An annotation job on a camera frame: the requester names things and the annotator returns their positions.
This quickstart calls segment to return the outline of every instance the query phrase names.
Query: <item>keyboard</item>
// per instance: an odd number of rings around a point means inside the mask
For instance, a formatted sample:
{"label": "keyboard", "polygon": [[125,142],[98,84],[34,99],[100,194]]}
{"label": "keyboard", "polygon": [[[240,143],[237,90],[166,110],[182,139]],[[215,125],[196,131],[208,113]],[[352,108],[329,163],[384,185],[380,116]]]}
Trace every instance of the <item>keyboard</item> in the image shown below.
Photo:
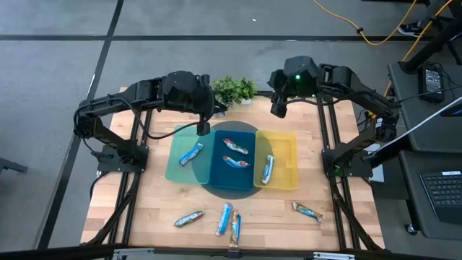
{"label": "keyboard", "polygon": [[420,178],[437,219],[462,224],[462,173],[423,173]]}

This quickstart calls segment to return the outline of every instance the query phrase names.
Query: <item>gray floor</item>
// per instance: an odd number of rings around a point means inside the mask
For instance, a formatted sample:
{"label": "gray floor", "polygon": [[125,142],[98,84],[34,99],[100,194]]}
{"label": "gray floor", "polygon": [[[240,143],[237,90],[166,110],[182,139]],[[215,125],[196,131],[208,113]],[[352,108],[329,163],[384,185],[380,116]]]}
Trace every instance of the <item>gray floor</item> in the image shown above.
{"label": "gray floor", "polygon": [[[116,2],[3,0],[0,34],[105,35]],[[387,35],[409,6],[360,0],[319,2],[353,19],[368,35]],[[409,21],[423,11],[423,6],[417,6]],[[355,35],[355,30],[306,0],[125,0],[115,34]],[[461,43],[456,43],[460,53]],[[0,157],[30,167],[27,175],[12,171],[0,175],[0,251],[35,245],[71,139],[71,115],[85,98],[102,46],[102,41],[0,41]],[[363,42],[118,41],[110,46],[96,97],[179,69],[207,73],[212,80],[245,75],[265,89],[269,74],[296,55],[349,66],[363,83],[383,92],[388,83],[386,65],[401,60],[410,46],[410,42],[372,47]],[[446,50],[432,60],[453,63]],[[90,144],[100,147],[96,142]],[[96,160],[81,147],[52,247],[79,243],[95,171]],[[402,227],[409,215],[402,201],[378,199],[376,204],[390,250],[454,259],[462,255],[461,241],[407,235]]]}

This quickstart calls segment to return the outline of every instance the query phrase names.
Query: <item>wooden table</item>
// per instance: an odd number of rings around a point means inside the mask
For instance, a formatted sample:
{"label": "wooden table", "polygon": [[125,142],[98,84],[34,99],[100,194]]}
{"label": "wooden table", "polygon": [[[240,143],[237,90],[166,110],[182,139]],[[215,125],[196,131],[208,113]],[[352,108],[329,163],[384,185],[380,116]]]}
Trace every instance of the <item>wooden table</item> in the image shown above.
{"label": "wooden table", "polygon": [[[226,235],[217,237],[215,231],[223,204],[230,202],[242,216],[240,247],[246,249],[338,250],[331,194],[323,174],[321,150],[323,141],[318,108],[294,103],[288,106],[285,119],[270,114],[271,102],[256,97],[250,105],[237,105],[222,118],[213,117],[211,125],[223,121],[243,121],[258,129],[291,131],[297,135],[299,188],[277,191],[263,188],[256,194],[237,200],[221,199],[200,185],[173,183],[165,179],[165,171],[172,137],[151,140],[147,168],[141,175],[136,209],[131,228],[131,246],[167,246],[189,248],[227,248],[230,225]],[[348,142],[358,135],[352,104],[336,104],[336,115],[341,140]],[[330,120],[326,108],[330,131]],[[197,121],[197,116],[172,111],[154,112],[150,134],[162,135],[177,125]],[[131,111],[114,115],[110,129],[125,139],[129,138],[133,114]],[[330,131],[330,140],[334,138]],[[95,186],[93,198],[82,234],[82,242],[93,238],[113,213],[121,174],[109,173]],[[349,178],[354,213],[373,240],[383,247],[382,233],[370,187],[361,178]],[[325,215],[323,224],[295,212],[291,202],[299,202]],[[173,223],[184,215],[204,210],[205,216],[183,228]],[[121,241],[125,216],[121,217],[117,240]],[[349,226],[344,217],[346,242],[352,247]]]}

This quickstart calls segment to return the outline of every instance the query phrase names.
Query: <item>yellow cable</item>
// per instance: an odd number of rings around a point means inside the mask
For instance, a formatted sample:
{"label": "yellow cable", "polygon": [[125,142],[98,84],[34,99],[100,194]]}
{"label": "yellow cable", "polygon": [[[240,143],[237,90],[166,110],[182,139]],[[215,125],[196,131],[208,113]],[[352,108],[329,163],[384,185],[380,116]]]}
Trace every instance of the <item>yellow cable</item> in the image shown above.
{"label": "yellow cable", "polygon": [[[349,22],[351,25],[353,25],[356,29],[359,29],[359,26],[357,26],[353,21],[351,21],[350,19],[347,19],[345,17],[342,17],[338,14],[334,14],[333,12],[327,10],[326,8],[324,8],[324,6],[322,6],[321,4],[318,3],[318,1],[316,0],[313,0],[322,10],[324,10],[325,12],[327,12],[328,14],[330,15],[333,15],[339,19],[342,19],[343,21],[346,21],[346,22]],[[411,4],[411,6],[409,7],[409,9],[407,10],[407,13],[404,15],[403,19],[399,22],[398,26],[396,26],[395,30],[393,30],[393,32],[387,37],[385,38],[385,40],[382,40],[381,42],[379,43],[371,43],[367,38],[366,38],[366,35],[363,33],[363,32],[359,32],[361,34],[361,36],[364,38],[364,40],[366,41],[366,43],[369,43],[370,45],[372,46],[379,46],[380,44],[386,42],[388,39],[390,39],[391,36],[393,36],[397,29],[399,28],[399,26],[404,22],[404,20],[406,20],[406,18],[408,17],[409,13],[411,12],[412,8],[414,8],[414,5],[416,4],[417,0],[414,0]]]}
{"label": "yellow cable", "polygon": [[[443,5],[439,10],[438,12],[436,12],[435,16],[437,17],[453,0],[449,0],[446,2],[445,5]],[[428,28],[430,27],[430,25],[432,25],[432,21],[428,22],[427,26],[425,26],[425,28],[423,29],[423,31],[420,33],[419,37],[417,37],[416,41],[414,42],[414,44],[412,45],[412,47],[409,49],[409,51],[406,53],[406,55],[404,56],[404,58],[401,60],[401,61],[405,61],[407,59],[407,57],[409,56],[409,54],[411,54],[411,52],[414,50],[414,48],[416,48],[417,46],[417,43],[419,43],[420,41],[420,38],[422,38],[422,36],[425,34],[425,32],[428,30]],[[391,82],[388,82],[388,86],[385,90],[385,94],[383,95],[384,97],[387,96],[388,94],[388,91],[391,87]]]}

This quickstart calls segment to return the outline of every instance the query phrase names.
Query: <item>yellow tray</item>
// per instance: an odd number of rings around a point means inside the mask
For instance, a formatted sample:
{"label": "yellow tray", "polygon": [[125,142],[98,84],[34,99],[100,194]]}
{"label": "yellow tray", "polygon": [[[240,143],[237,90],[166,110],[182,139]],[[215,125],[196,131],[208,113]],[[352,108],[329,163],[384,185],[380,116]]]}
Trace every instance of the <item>yellow tray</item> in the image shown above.
{"label": "yellow tray", "polygon": [[[267,185],[264,185],[261,182],[261,176],[268,163],[267,155],[273,155],[275,160],[271,179]],[[297,137],[295,134],[257,131],[253,185],[259,188],[288,191],[298,188]]]}

